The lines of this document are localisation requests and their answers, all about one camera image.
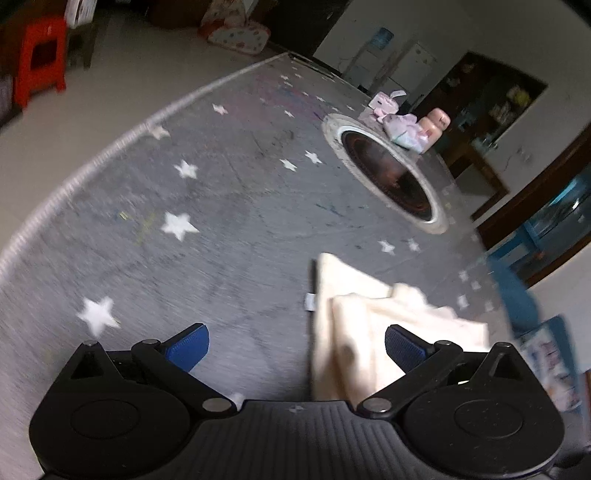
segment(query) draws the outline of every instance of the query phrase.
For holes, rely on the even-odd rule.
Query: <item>floor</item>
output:
[[[161,30],[127,11],[98,12],[92,67],[67,89],[33,98],[0,131],[0,248],[75,169],[163,106],[274,53],[249,57],[208,45],[194,29]]]

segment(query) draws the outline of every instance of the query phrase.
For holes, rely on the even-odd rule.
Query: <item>red plastic stool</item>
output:
[[[51,41],[56,42],[55,60],[33,68],[33,50]],[[66,22],[62,17],[45,17],[25,29],[22,40],[18,76],[14,89],[14,101],[25,108],[31,92],[56,85],[58,92],[66,89],[64,71],[66,68]]]

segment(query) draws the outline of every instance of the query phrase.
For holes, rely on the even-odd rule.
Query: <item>star pattern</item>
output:
[[[307,150],[306,150],[306,157],[308,157],[312,161],[313,164],[322,163],[320,161],[320,159],[318,158],[318,155],[316,155],[315,153],[308,152]]]
[[[281,163],[283,163],[283,166],[285,168],[287,168],[287,170],[291,170],[291,171],[296,171],[297,170],[297,167],[292,162],[290,162],[289,160],[283,160],[283,159],[280,158],[279,161]]]
[[[173,234],[181,242],[184,239],[185,233],[199,233],[191,223],[190,217],[186,213],[181,213],[179,216],[173,215],[170,212],[165,214],[165,223],[160,228],[164,233]]]
[[[228,112],[223,105],[216,105],[215,103],[212,103],[212,107],[213,110],[217,113],[219,113],[220,115],[226,115],[226,113]]]
[[[421,248],[418,246],[418,243],[414,240],[414,238],[408,239],[408,247],[413,252],[420,252]]]
[[[163,128],[162,125],[150,128],[149,132],[150,135],[152,135],[156,140],[162,140],[164,137],[170,137],[168,130]]]
[[[394,246],[392,244],[389,244],[386,240],[380,240],[378,242],[380,245],[382,245],[382,252],[390,254],[390,255],[395,255],[394,253]]]
[[[294,76],[299,79],[303,78],[302,75],[300,75],[298,73],[294,73]],[[281,75],[281,78],[283,79],[283,81],[284,81],[283,83],[285,85],[287,85],[289,87],[293,87],[293,85],[287,81],[289,79],[289,77],[287,75]],[[302,91],[302,94],[304,96],[309,96],[309,94],[307,92]],[[316,99],[319,100],[320,102],[325,102],[325,100],[320,96],[316,96]],[[267,101],[262,97],[260,98],[260,101],[263,104],[267,104]],[[213,103],[212,107],[216,113],[219,113],[222,116],[229,113],[228,110],[226,110],[226,108],[223,105],[216,105]],[[350,111],[355,111],[355,109],[353,107],[351,107],[350,105],[347,105],[346,107]],[[334,106],[331,106],[331,108],[334,111],[339,112],[338,108],[336,108]],[[294,118],[294,115],[291,112],[284,110],[284,113],[287,116],[289,116],[290,118]],[[161,140],[164,137],[170,137],[170,133],[166,129],[164,129],[161,125],[157,125],[155,127],[150,128],[148,130],[148,132],[150,133],[150,135],[152,135],[157,140]],[[322,161],[318,158],[318,155],[316,153],[311,153],[306,150],[306,157],[309,158],[313,164],[322,164]],[[283,166],[288,170],[295,172],[298,168],[292,162],[290,162],[286,159],[280,159],[280,161],[282,162]],[[179,172],[179,175],[181,178],[197,179],[198,167],[195,165],[188,164],[185,160],[181,160],[181,163],[179,165],[174,165],[174,168]],[[451,186],[445,187],[442,190],[442,194],[444,196],[448,196],[451,188],[452,188]],[[445,203],[445,208],[450,210],[452,208],[452,206],[449,202],[447,202],[447,203]],[[453,217],[449,217],[449,224],[454,225],[455,223],[456,223],[455,219]],[[165,223],[161,227],[161,230],[165,233],[173,234],[181,242],[184,240],[186,233],[199,233],[199,230],[197,230],[197,228],[195,228],[190,223],[190,216],[186,213],[182,213],[182,214],[176,216],[170,212],[166,212],[165,213]],[[477,236],[477,234],[473,233],[471,236],[471,239],[472,239],[472,241],[477,242],[479,240],[479,237]],[[394,245],[390,244],[386,240],[380,240],[378,243],[381,246],[382,252],[387,253],[392,256],[395,255]],[[420,252],[421,251],[418,243],[416,243],[416,241],[413,238],[410,238],[408,240],[408,247],[413,252]],[[459,277],[463,283],[469,281],[468,273],[465,270],[459,272]],[[472,287],[473,291],[478,291],[482,288],[482,286],[480,285],[480,283],[478,281],[471,282],[471,287]],[[91,301],[87,298],[84,298],[83,302],[84,302],[84,309],[81,312],[77,313],[77,317],[80,320],[83,320],[87,323],[91,334],[95,338],[98,338],[103,333],[103,331],[105,330],[105,327],[107,327],[107,326],[112,327],[112,328],[121,328],[119,322],[111,314],[111,310],[113,307],[113,300],[110,297],[104,297],[98,303]],[[461,296],[457,297],[457,305],[460,308],[460,310],[464,310],[469,306],[469,302],[467,300],[466,295],[461,295]],[[491,312],[493,310],[493,304],[490,300],[487,300],[485,302],[484,307],[485,307],[486,312]],[[294,414],[297,414],[297,413],[301,412],[302,410],[304,410],[304,408],[300,405],[294,405],[293,407],[289,408],[289,411]]]
[[[121,328],[119,322],[111,315],[113,300],[109,297],[104,297],[99,303],[87,298],[84,298],[83,301],[84,310],[78,312],[76,316],[88,324],[90,333],[94,338],[100,337],[105,327]]]
[[[457,306],[460,307],[460,310],[466,310],[470,306],[465,295],[460,295],[457,298]]]
[[[178,170],[179,175],[182,179],[196,179],[197,178],[197,166],[189,165],[184,160],[181,160],[180,165],[175,165],[174,168]]]

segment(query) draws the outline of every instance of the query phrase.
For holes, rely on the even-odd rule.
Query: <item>wall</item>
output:
[[[437,59],[431,75],[409,100],[431,91],[470,50],[478,34],[457,0],[353,0],[314,57],[344,72],[380,27],[394,33],[395,48],[418,40]]]
[[[542,172],[591,121],[591,28],[562,0],[459,0],[479,24],[475,51],[548,84],[487,155],[510,194]],[[523,148],[524,154],[517,151]]]
[[[576,349],[581,372],[591,369],[591,244],[530,288],[543,319],[562,314]]]

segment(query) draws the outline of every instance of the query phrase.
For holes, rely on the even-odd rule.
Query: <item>cream towel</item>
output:
[[[401,325],[427,342],[451,340],[465,351],[489,350],[486,323],[459,319],[429,305],[405,284],[393,287],[321,254],[314,315],[312,393],[315,400],[349,400],[356,407],[404,375],[384,346],[388,326]]]

